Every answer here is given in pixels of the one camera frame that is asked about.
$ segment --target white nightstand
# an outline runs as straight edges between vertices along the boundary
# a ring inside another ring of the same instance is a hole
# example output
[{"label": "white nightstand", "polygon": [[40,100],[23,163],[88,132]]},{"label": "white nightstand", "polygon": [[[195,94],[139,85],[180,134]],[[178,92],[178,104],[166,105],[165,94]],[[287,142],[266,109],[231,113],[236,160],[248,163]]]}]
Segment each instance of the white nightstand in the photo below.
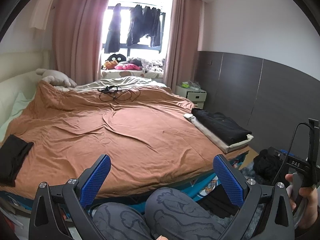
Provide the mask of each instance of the white nightstand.
[{"label": "white nightstand", "polygon": [[200,89],[194,90],[190,88],[183,88],[176,86],[176,95],[189,99],[192,103],[197,104],[198,108],[203,108],[207,92]]}]

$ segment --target orange blanket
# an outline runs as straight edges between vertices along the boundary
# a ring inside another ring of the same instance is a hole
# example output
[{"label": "orange blanket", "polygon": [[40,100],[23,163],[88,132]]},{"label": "orange blanket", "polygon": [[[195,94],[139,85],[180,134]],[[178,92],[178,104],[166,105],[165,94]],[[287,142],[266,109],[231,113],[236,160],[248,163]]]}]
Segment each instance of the orange blanket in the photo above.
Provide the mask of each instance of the orange blanket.
[{"label": "orange blanket", "polygon": [[6,133],[35,144],[16,186],[0,190],[34,199],[39,183],[78,178],[101,154],[110,156],[112,168],[98,197],[139,194],[211,170],[222,152],[183,117],[193,104],[167,88],[139,90],[133,90],[133,102],[104,103],[98,91],[62,92],[41,81],[35,99]]}]

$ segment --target blue textured pad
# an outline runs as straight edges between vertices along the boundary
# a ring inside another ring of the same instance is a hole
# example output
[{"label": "blue textured pad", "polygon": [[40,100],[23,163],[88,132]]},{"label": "blue textured pad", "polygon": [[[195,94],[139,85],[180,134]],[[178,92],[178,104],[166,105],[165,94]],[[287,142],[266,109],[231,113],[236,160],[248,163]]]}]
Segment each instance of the blue textured pad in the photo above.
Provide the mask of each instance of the blue textured pad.
[{"label": "blue textured pad", "polygon": [[244,204],[243,189],[218,155],[213,159],[213,170],[217,174],[231,203],[238,207],[242,207]]},{"label": "blue textured pad", "polygon": [[111,160],[107,155],[101,160],[81,189],[80,204],[83,208],[92,204],[110,170]]}]

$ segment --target orange plush toy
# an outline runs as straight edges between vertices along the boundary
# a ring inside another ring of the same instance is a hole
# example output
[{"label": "orange plush toy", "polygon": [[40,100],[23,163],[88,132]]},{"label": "orange plush toy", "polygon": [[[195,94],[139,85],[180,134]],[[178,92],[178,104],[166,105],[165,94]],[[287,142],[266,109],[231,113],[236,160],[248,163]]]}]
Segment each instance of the orange plush toy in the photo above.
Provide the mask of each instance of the orange plush toy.
[{"label": "orange plush toy", "polygon": [[118,65],[118,62],[116,60],[114,61],[106,61],[104,64],[103,64],[103,69],[115,69],[115,66]]}]

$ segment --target black pants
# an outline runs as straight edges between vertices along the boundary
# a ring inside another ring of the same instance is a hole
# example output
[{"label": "black pants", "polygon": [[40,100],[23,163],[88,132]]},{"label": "black pants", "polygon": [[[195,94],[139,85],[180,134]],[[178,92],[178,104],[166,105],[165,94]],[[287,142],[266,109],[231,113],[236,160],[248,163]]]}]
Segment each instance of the black pants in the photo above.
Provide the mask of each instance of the black pants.
[{"label": "black pants", "polygon": [[147,200],[145,216],[119,203],[101,205],[93,222],[107,240],[218,239],[224,227],[183,192],[156,190]]}]

